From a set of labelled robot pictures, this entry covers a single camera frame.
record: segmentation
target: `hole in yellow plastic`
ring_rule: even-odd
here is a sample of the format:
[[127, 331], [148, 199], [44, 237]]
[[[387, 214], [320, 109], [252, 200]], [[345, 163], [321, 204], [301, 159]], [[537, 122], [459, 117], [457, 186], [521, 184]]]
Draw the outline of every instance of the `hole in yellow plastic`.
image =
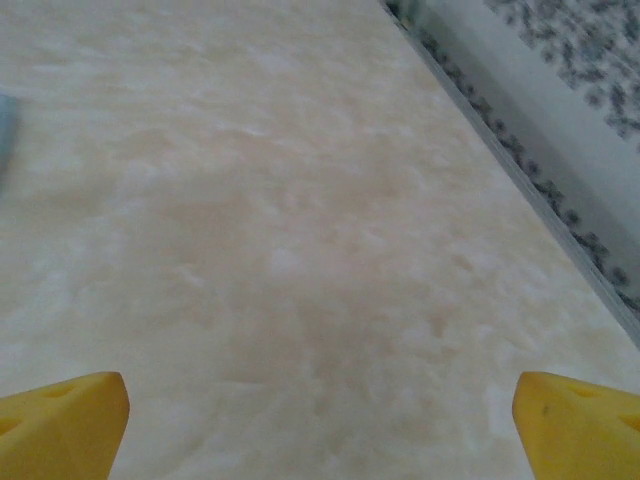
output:
[[582, 388], [582, 387], [573, 387], [572, 386], [572, 387], [569, 387], [569, 390], [571, 390], [576, 395], [580, 395], [581, 397], [584, 397], [584, 398], [597, 397], [599, 395], [596, 392], [593, 392], [591, 390], [588, 390], [588, 389]]
[[20, 425], [20, 420], [15, 418], [0, 418], [0, 436], [10, 432]]
[[621, 415], [620, 420], [640, 433], [640, 415]]
[[71, 390], [73, 390], [72, 385], [64, 385], [61, 387], [52, 388], [51, 390], [46, 391], [42, 395], [47, 398], [60, 398], [66, 395], [67, 393], [69, 393]]

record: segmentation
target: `yellow plastic part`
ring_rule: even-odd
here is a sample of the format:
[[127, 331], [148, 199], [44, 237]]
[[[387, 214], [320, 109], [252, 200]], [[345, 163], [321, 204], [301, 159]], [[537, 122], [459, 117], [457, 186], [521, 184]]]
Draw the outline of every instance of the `yellow plastic part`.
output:
[[537, 480], [640, 479], [638, 395], [526, 372], [513, 418]]
[[105, 480], [129, 418], [119, 373], [0, 399], [0, 480]]

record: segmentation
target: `beige marble tile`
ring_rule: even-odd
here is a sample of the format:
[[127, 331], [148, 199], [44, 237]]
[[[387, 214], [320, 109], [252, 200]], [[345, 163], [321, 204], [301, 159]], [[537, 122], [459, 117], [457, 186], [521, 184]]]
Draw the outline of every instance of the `beige marble tile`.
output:
[[493, 480], [523, 370], [640, 390], [376, 0], [172, 3], [0, 8], [0, 394], [121, 371], [113, 480]]

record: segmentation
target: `blue object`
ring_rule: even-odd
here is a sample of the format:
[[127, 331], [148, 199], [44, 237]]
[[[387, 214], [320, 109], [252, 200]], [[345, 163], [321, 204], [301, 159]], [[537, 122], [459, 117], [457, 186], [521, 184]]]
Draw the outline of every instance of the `blue object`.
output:
[[7, 168], [18, 127], [18, 100], [0, 94], [0, 172]]

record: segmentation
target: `marble floor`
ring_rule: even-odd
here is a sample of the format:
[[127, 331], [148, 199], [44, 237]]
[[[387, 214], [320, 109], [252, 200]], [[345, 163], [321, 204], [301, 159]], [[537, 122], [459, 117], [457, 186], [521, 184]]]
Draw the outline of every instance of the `marble floor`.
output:
[[640, 353], [377, 0], [7, 0], [0, 395], [120, 371], [112, 480], [529, 479]]

